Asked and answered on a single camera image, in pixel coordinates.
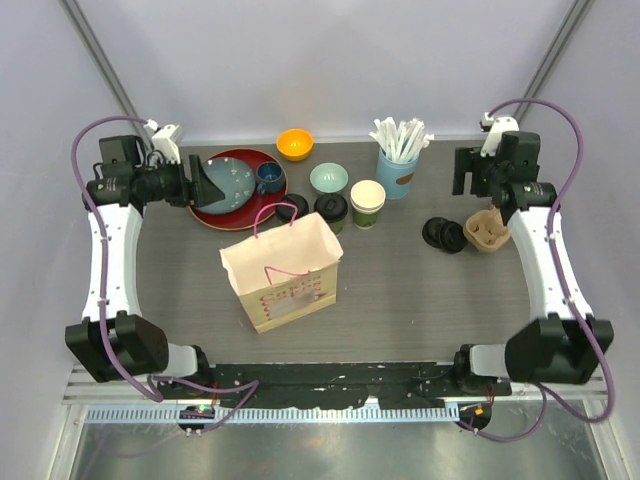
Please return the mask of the brown cardboard cup carrier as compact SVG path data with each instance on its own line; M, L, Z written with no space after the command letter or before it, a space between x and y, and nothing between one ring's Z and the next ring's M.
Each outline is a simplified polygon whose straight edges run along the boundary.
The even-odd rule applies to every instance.
M495 253L511 239L503 224L501 212L496 207L479 210L471 215L463 226L465 238L481 253Z

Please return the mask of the stack of black lids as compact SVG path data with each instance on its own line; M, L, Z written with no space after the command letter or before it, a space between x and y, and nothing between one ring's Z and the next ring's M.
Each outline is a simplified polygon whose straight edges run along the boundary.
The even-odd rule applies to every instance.
M462 225L444 217L427 220L421 234L428 245L449 254L459 253L468 245Z

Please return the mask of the black coffee cup lid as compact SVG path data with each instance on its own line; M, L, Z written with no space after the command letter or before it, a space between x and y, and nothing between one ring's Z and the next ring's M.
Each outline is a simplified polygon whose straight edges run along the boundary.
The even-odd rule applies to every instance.
M283 196L275 208L275 214L278 220L297 220L306 216L309 211L309 204L306 198L295 193Z

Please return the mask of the pink paper bag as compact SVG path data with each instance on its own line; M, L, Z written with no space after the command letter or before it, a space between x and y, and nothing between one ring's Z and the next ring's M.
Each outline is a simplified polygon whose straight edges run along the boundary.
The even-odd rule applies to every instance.
M220 251L221 264L253 328L265 333L337 300L341 244L317 213L260 232Z

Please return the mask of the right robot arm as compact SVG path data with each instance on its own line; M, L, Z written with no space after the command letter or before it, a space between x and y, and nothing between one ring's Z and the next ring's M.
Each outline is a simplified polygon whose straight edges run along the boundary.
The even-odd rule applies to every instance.
M456 150L452 192L488 197L499 209L521 260L531 320L504 344L463 346L468 360L452 369L453 386L472 395L488 378L583 385L614 339L612 324L593 315L573 274L552 209L556 189L538 179L539 135L503 132L493 147Z

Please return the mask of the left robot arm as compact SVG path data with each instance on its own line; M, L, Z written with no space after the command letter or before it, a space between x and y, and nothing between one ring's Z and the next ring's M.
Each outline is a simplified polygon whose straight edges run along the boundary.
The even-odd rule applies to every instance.
M141 155L135 135L100 140L102 161L84 201L92 240L89 293L81 322L65 330L65 343L99 383L157 374L178 378L187 396L200 399L213 385L206 355L198 346L170 343L144 319L137 294L137 244L146 206L204 206L224 198L198 156L182 163L181 135L177 125L153 133L155 162Z

